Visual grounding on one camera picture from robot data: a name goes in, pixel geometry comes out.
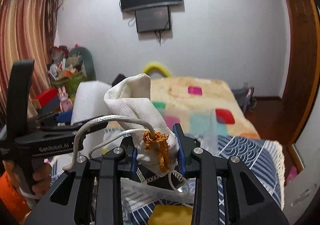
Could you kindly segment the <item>left hand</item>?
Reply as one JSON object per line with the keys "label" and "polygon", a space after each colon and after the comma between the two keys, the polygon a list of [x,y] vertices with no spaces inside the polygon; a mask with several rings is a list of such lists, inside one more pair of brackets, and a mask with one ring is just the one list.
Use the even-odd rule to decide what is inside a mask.
{"label": "left hand", "polygon": [[[12,161],[2,161],[5,172],[7,173],[8,180],[15,190],[20,187],[20,178],[18,174],[14,172],[15,164]],[[32,190],[35,195],[41,198],[50,188],[52,167],[50,164],[45,163],[33,173],[33,179],[36,182],[33,185]]]}

